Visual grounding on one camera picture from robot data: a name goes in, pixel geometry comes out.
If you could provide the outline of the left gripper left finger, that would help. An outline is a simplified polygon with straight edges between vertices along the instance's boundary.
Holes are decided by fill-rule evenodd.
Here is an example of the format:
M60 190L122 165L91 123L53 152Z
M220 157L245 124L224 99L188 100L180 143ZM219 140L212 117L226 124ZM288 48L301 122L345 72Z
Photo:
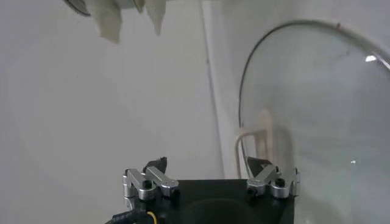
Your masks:
M156 198L158 192L163 198L178 197L179 181L165 174L167 165L167 157L161 157L149 161L142 171L135 168L126 169L122 175L123 197L128 200L137 198L150 201Z

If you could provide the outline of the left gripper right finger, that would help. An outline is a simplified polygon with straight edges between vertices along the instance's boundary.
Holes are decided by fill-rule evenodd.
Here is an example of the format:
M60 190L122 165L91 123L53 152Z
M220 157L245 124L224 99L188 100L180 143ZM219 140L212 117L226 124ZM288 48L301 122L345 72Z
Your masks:
M247 180L247 192L251 197L263 196L269 189L273 198L299 196L300 173L296 167L282 171L267 159L247 158L252 178Z

